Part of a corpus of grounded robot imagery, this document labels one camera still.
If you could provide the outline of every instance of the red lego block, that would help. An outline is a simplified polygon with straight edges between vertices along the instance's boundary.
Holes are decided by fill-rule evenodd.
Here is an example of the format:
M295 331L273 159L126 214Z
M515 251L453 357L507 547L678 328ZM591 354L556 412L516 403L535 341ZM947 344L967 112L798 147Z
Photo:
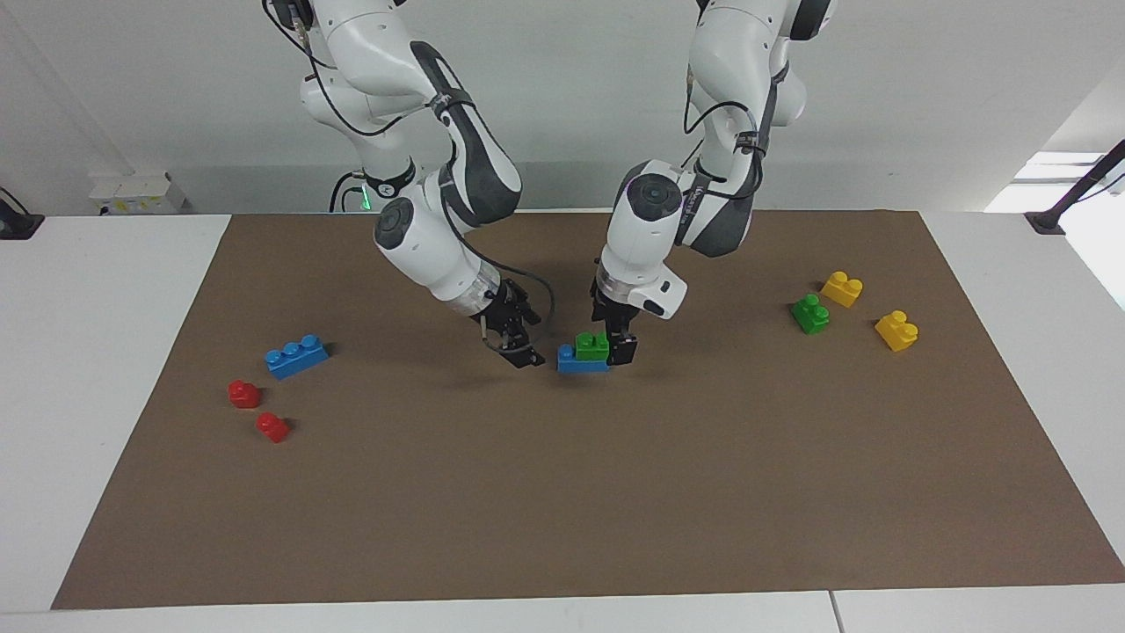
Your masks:
M289 426L273 414L262 414L258 417L258 431L277 444L289 435Z
M226 395L231 398L231 405L238 409L256 409L262 403L262 390L242 381L227 386Z

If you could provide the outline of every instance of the blue lego block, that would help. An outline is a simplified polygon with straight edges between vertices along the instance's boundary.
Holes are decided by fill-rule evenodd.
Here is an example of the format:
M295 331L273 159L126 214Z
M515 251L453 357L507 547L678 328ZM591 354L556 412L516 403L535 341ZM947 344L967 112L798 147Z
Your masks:
M573 345L559 346L560 374L604 374L610 371L605 361L578 361L574 356Z
M274 379L282 381L327 360L328 353L321 340L308 335L300 343L286 344L280 352L271 350L267 353L266 368Z

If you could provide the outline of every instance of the lego block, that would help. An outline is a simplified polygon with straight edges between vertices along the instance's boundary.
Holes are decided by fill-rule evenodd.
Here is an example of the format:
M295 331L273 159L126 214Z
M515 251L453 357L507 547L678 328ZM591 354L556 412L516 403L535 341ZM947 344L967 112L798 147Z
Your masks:
M289 435L289 425L273 414L262 414L258 417L258 431L270 438L270 442L278 444Z
M262 390L242 381L234 381L227 386L226 395L231 399L231 405L238 409L255 409L262 403Z
M605 333L598 333L597 336L582 333L574 340L574 354L578 361L608 361L610 338Z
M860 298L860 292L862 291L863 281L860 279L848 279L847 272L838 270L832 272L832 275L828 278L828 282L825 283L820 293L844 307L852 307L855 305L855 300Z
M820 305L820 297L810 293L793 304L793 318L807 335L820 334L828 327L828 308Z
M308 335L300 343L287 344L280 352L271 350L266 354L266 367L273 378L282 381L327 360L328 353L321 340Z
M896 309L875 325L875 332L893 352L902 352L918 343L918 327L907 323L907 319L906 311Z
M574 346L559 346L559 373L560 374L604 374L610 371L605 361L578 361L574 354Z

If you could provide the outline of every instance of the yellow lego block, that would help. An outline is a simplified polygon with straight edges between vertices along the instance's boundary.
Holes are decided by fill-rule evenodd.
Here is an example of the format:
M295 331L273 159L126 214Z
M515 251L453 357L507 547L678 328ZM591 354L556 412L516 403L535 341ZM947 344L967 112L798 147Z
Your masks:
M902 352L918 343L918 327L907 323L907 313L901 309L883 316L875 326L875 332L893 352Z
M860 279L848 279L847 272L837 271L832 272L832 275L828 278L828 282L825 283L825 289L820 290L820 293L844 307L852 307L855 304L855 299L860 298L860 292L862 291L863 281Z

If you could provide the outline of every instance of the white table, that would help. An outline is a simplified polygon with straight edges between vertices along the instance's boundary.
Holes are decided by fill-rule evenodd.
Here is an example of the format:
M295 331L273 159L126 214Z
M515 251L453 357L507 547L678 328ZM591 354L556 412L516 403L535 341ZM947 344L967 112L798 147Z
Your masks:
M45 613L227 220L52 218L0 243L0 632L1125 629L1125 586ZM1020 216L926 221L1122 552L1125 313L1064 238Z

